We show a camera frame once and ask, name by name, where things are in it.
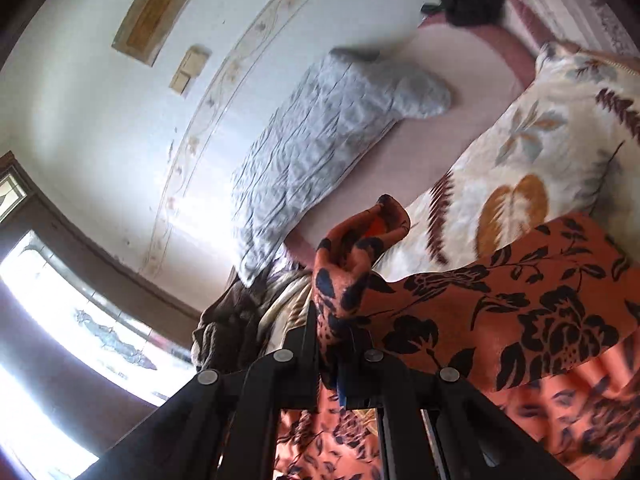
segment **stained glass window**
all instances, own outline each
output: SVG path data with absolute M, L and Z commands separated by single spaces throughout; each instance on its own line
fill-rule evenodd
M 11 173 L 0 179 L 0 222 L 25 196 L 26 193 Z
M 161 406 L 193 377 L 188 350 L 93 290 L 33 232 L 0 264 L 0 276 L 63 347 L 141 399 Z

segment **brown cloth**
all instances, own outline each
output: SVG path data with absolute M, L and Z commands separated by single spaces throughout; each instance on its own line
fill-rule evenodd
M 249 288 L 233 272 L 225 293 L 202 313 L 193 332 L 191 361 L 196 369 L 228 374 L 248 368 L 262 347 L 262 316 L 290 283 L 309 272 L 285 268 L 270 274 L 265 269 Z

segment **framed picture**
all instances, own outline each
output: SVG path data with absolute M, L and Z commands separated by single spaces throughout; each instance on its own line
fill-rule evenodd
M 180 12 L 189 0 L 133 0 L 111 45 L 153 66 Z

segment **metal bolt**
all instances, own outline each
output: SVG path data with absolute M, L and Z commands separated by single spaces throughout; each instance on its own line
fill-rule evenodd
M 385 355 L 380 350 L 376 349 L 371 349 L 364 352 L 364 359 L 369 361 L 370 363 L 379 363 L 380 361 L 382 361 L 382 358 L 384 356 Z
M 281 348 L 273 353 L 273 358 L 279 363 L 288 363 L 293 359 L 293 352 L 286 348 Z
M 218 380 L 218 372 L 215 370 L 203 370 L 198 374 L 198 382 L 207 386 Z
M 460 378 L 460 372 L 451 367 L 443 368 L 440 370 L 440 378 L 447 383 L 455 383 Z

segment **orange floral fabric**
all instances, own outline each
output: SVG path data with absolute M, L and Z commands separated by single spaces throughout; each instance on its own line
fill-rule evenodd
M 318 247 L 323 378 L 366 330 L 411 368 L 453 366 L 582 480 L 611 479 L 640 436 L 640 268 L 587 216 L 541 224 L 495 253 L 387 283 L 370 270 L 408 233 L 382 196 Z M 377 437 L 324 384 L 320 412 L 283 414 L 283 478 L 378 480 Z

